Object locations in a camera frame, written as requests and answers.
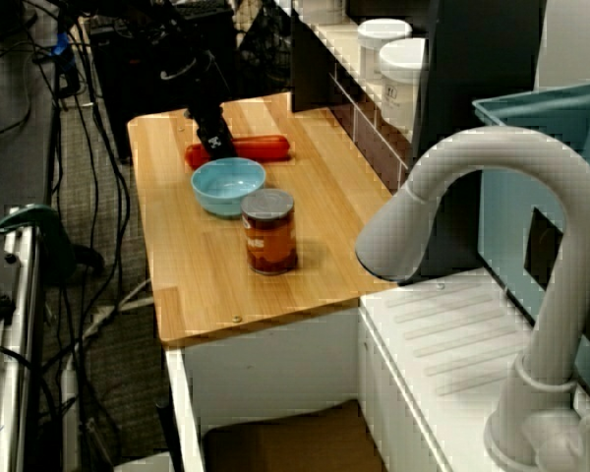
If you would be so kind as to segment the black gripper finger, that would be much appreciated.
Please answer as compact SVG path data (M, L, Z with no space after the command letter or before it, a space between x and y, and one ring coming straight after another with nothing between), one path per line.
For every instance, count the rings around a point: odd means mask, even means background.
M198 125L198 138L211 160L235 156L232 135L220 105L201 111L194 121Z

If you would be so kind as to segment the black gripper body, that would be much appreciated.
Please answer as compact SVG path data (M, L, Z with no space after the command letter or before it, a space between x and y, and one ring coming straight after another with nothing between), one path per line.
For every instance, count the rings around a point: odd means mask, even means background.
M226 82L215 56L204 50L192 59L173 62L163 68L160 79L181 99L191 118L219 115L226 95Z

